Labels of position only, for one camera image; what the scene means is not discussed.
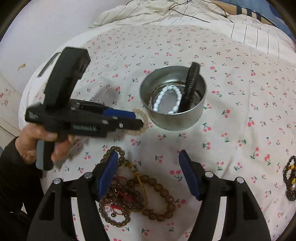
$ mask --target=hand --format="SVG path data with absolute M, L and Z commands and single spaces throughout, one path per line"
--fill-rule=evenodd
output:
M 15 147 L 27 164 L 32 164 L 36 161 L 37 139 L 53 142 L 57 140 L 57 133 L 48 132 L 43 126 L 33 123 L 29 123 L 23 128 L 20 136 L 15 140 Z M 51 160 L 59 161 L 65 158 L 74 140 L 73 135 L 68 135 L 68 139 L 58 143 L 51 155 Z

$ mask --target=white bead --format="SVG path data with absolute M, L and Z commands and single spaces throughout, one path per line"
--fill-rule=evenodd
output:
M 174 106 L 173 112 L 176 113 L 178 111 L 178 109 L 179 109 L 179 106 Z

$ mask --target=screw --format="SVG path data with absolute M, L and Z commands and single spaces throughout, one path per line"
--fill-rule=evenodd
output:
M 56 178 L 56 179 L 54 179 L 54 184 L 59 184 L 59 183 L 61 183 L 61 179 L 58 177 L 58 178 Z
M 206 172 L 205 176 L 208 177 L 208 178 L 211 178 L 211 177 L 214 176 L 214 174 L 212 172 Z
M 244 183 L 244 179 L 242 177 L 238 177 L 237 178 L 237 182 L 240 183 L 240 184 L 242 184 L 242 183 Z
M 84 177 L 85 177 L 86 179 L 89 179 L 89 178 L 92 177 L 92 173 L 91 173 L 91 172 L 87 172 L 86 174 L 84 174 Z

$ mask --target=gray grip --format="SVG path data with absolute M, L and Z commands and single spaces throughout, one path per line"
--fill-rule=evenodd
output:
M 45 142 L 38 139 L 36 143 L 36 167 L 41 170 L 49 171 L 53 169 L 54 163 L 51 154 L 54 151 L 54 142 Z

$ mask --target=metal bowl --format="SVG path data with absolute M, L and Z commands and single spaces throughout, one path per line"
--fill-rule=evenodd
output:
M 162 129 L 170 131 L 186 129 L 194 125 L 202 115 L 207 92 L 207 85 L 203 77 L 197 82 L 194 101 L 190 110 L 167 114 L 177 102 L 177 95 L 172 90 L 166 92 L 159 105 L 158 112 L 153 111 L 157 96 L 164 87 L 175 85 L 181 93 L 184 91 L 188 70 L 189 68 L 184 66 L 164 66 L 147 75 L 140 85 L 140 99 L 151 120 Z

